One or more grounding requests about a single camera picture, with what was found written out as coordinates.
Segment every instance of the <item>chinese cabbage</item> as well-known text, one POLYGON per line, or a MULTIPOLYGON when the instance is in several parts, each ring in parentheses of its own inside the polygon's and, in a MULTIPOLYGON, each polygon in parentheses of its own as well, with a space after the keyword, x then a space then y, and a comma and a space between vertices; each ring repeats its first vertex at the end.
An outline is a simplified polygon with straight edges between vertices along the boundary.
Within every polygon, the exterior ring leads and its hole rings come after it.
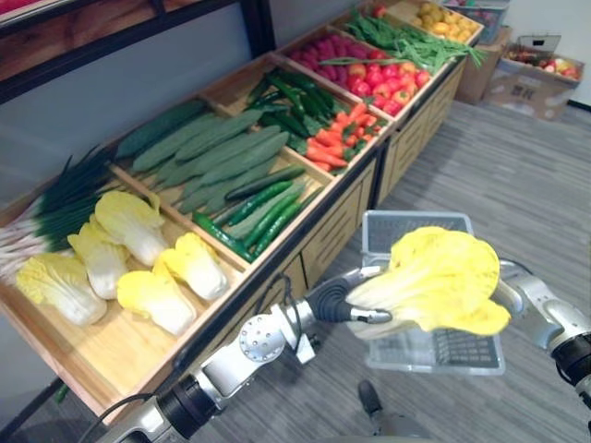
POLYGON ((159 200, 155 195, 150 199, 153 208, 126 192, 109 191, 94 210, 103 229, 146 266, 152 266, 167 247, 160 231, 164 219, 158 212, 159 200))
POLYGON ((69 321, 86 326, 101 318, 107 304, 89 285, 84 265, 75 257, 39 254, 17 274, 17 287, 36 304, 53 305, 69 321))

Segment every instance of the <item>red vegetable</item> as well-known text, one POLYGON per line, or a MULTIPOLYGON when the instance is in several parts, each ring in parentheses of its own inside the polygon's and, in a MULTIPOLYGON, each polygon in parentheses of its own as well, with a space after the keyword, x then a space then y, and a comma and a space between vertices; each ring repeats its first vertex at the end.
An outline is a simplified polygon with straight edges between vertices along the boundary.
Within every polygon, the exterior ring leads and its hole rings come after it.
POLYGON ((352 65, 349 65, 347 72, 350 77, 357 76, 362 80, 366 77, 366 74, 368 73, 366 67, 361 63, 354 63, 352 65))
POLYGON ((366 75, 365 81, 369 84, 369 86, 375 88, 384 82, 384 76, 380 71, 370 71, 366 75))
POLYGON ((398 65, 386 65, 382 70, 381 74, 386 78, 398 77, 398 65))
POLYGON ((368 83, 361 80, 358 81, 353 86, 353 88, 351 88, 351 92, 353 92, 355 95, 358 95, 359 97, 367 97, 371 93, 371 87, 368 83))

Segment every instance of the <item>produce display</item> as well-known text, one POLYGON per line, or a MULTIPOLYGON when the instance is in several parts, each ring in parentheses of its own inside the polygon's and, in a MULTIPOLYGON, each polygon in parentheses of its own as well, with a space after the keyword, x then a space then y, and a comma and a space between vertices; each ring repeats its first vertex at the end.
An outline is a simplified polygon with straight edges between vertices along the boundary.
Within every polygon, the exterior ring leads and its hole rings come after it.
POLYGON ((381 50, 369 49, 340 34, 311 42, 289 57, 358 97, 371 97, 372 104, 392 116, 430 79, 429 72, 414 63, 391 59, 381 50), (310 61, 313 57, 316 64, 310 61))
POLYGON ((528 66, 543 69, 551 74, 559 74, 563 77, 572 78, 573 80, 581 79, 582 71, 579 66, 560 57, 530 50, 508 51, 506 57, 528 66))
POLYGON ((425 2, 411 23, 442 39, 468 42, 478 30, 478 23, 449 9, 425 2))
POLYGON ((499 280, 494 249, 469 233, 419 228, 392 246, 390 266, 356 287, 352 305, 387 309, 392 320, 380 325, 348 323, 363 340, 374 340, 418 325, 424 331, 453 328, 494 335, 511 315, 490 300, 499 280))
POLYGON ((263 77, 247 101, 251 109, 265 111, 261 125, 280 126, 289 133, 290 148, 334 174, 341 173, 386 123, 365 104, 351 109, 307 76, 279 68, 263 77))
POLYGON ((395 27, 383 16, 372 17, 353 11, 351 20, 345 26, 358 40, 380 48, 393 57, 393 61, 409 60, 431 74, 455 57, 470 55, 476 66, 480 66, 485 57, 485 53, 461 42, 439 39, 408 26, 395 27))
POLYGON ((68 248, 67 236, 77 233, 94 211, 109 180, 107 150, 90 150, 78 163, 67 161, 59 177, 29 207, 0 228, 0 279, 13 283, 30 257, 68 248))

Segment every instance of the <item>green vegetable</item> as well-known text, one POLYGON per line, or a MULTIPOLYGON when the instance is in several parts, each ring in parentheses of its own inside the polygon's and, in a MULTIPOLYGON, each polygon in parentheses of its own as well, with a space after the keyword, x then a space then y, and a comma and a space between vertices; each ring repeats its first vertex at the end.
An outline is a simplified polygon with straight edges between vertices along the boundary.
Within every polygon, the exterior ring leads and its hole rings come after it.
POLYGON ((248 169, 272 159, 285 145, 288 138, 289 135, 282 132, 266 139, 256 148, 241 156, 239 161, 224 163, 203 175, 199 181, 199 184, 201 186, 205 186, 221 182, 227 178, 240 175, 248 169))
POLYGON ((281 182, 283 180, 291 180, 299 175, 303 174, 306 168, 297 164, 291 164, 286 168, 283 168, 273 174, 262 177, 259 180, 250 182, 244 186, 233 189, 225 195, 226 200, 236 200, 240 198, 246 198, 253 194, 256 194, 261 189, 270 186, 274 183, 281 182))
POLYGON ((265 214, 269 212, 273 206, 279 203, 282 198, 290 195, 294 195, 299 198, 299 196, 301 196, 304 192, 305 188, 306 185, 304 182, 300 180, 296 181, 293 185, 285 189, 284 192, 273 197, 267 203, 262 205, 260 208, 242 220, 239 224, 227 228, 227 232, 233 237, 245 238, 257 226, 257 224, 259 224, 260 220, 262 220, 265 214))
POLYGON ((205 102, 191 101, 181 103, 165 111, 121 140, 119 146, 117 146, 116 158, 120 159, 141 153, 159 139, 195 117, 204 108, 205 102))
POLYGON ((261 116, 262 111, 249 109, 236 117, 225 119, 219 125, 211 126, 199 137, 193 138, 190 143, 183 145, 175 157, 179 161, 191 160, 218 143, 222 143, 253 126, 261 116))
POLYGON ((208 186, 200 186, 200 178, 187 183, 185 185, 185 189, 183 190, 183 195, 180 198, 183 203, 179 208, 179 211, 185 214, 200 208, 206 203, 208 206, 213 208, 216 208, 221 204, 223 208, 223 206, 227 203, 224 196, 228 191, 235 189, 237 186, 245 185, 248 182, 264 177, 272 168, 274 163, 275 159, 270 159, 258 166, 255 166, 254 168, 248 169, 239 176, 232 177, 222 182, 208 186))
POLYGON ((260 238, 260 241, 255 247, 253 255, 258 257, 301 209, 302 204, 298 202, 292 203, 287 208, 285 208, 281 215, 273 222, 267 232, 260 238))
POLYGON ((436 73, 454 57, 471 55, 476 66, 482 64, 484 53, 460 42, 439 39, 422 30, 411 27, 393 27, 384 18, 363 16, 354 11, 353 18, 347 23, 349 31, 362 42, 368 42, 386 51, 393 59, 358 60, 335 59, 322 64, 349 65, 351 63, 378 63, 389 65, 409 60, 417 66, 426 66, 432 74, 436 73))
POLYGON ((291 115, 288 115, 286 113, 276 113, 272 116, 279 120, 282 126, 288 127, 290 133, 303 138, 310 137, 310 134, 306 130, 306 127, 303 126, 299 121, 294 119, 294 117, 292 117, 291 115))
POLYGON ((265 93, 269 86, 269 80, 263 77, 257 86, 255 86, 254 89, 248 94, 247 104, 256 102, 262 96, 262 94, 265 93))
POLYGON ((133 161, 132 171, 148 171, 162 160, 175 155, 186 143, 220 121, 222 119, 212 113, 197 117, 145 150, 133 161))
POLYGON ((228 235, 224 231, 222 231, 218 226, 213 224, 213 221, 207 215, 199 214, 195 212, 193 214, 193 222, 197 224, 200 228, 202 228, 206 233, 211 235, 213 238, 219 240, 224 245, 228 246, 234 252, 236 252, 240 257, 246 260, 248 263, 253 261, 253 257, 244 247, 242 242, 236 240, 232 236, 228 235))
POLYGON ((267 74, 266 78, 275 88, 280 90, 283 93, 283 95, 287 97, 287 100, 289 100, 294 105, 295 111, 297 113, 305 113, 304 107, 302 106, 302 103, 300 102, 297 93, 294 90, 290 89, 289 86, 283 83, 283 81, 280 78, 277 78, 273 74, 267 74))
POLYGON ((276 195, 281 194, 282 192, 284 192, 285 189, 287 189, 291 185, 292 182, 286 181, 275 183, 274 185, 266 187, 258 194, 250 197, 247 201, 247 204, 244 205, 244 207, 242 207, 236 214, 232 216, 228 224, 230 226, 234 226, 235 224, 240 223, 248 215, 252 214, 255 211, 255 209, 258 208, 260 205, 262 205, 266 201, 269 201, 276 195))
POLYGON ((275 220, 279 218, 285 208, 294 203, 298 197, 299 196, 296 194, 287 195, 267 211, 265 216, 259 221, 259 223, 257 223, 254 229, 248 234, 247 238, 245 238, 244 245, 249 248, 256 244, 265 231, 271 228, 275 220))

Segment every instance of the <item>carrot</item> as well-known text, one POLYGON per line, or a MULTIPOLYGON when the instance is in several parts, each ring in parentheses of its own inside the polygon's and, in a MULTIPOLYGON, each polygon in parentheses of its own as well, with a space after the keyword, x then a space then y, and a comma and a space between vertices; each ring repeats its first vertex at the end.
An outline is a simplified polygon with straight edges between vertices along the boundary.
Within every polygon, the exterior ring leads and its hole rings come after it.
POLYGON ((343 159, 339 159, 334 155, 324 152, 324 150, 316 148, 313 144, 308 143, 308 150, 306 151, 306 157, 313 162, 328 163, 330 166, 336 168, 344 168, 347 162, 343 159))
POLYGON ((321 129, 316 135, 316 140, 323 145, 332 146, 335 144, 341 144, 341 135, 321 129))
POLYGON ((347 145, 349 148, 353 148, 356 143, 357 143, 357 137, 349 136, 349 137, 347 137, 347 140, 345 141, 344 144, 347 145))
POLYGON ((329 173, 332 169, 332 166, 330 166, 328 163, 314 162, 314 164, 317 165, 322 171, 326 171, 327 173, 329 173))
POLYGON ((354 121, 360 116, 361 114, 365 114, 368 111, 368 106, 361 102, 355 105, 355 107, 351 110, 349 114, 349 121, 354 121))

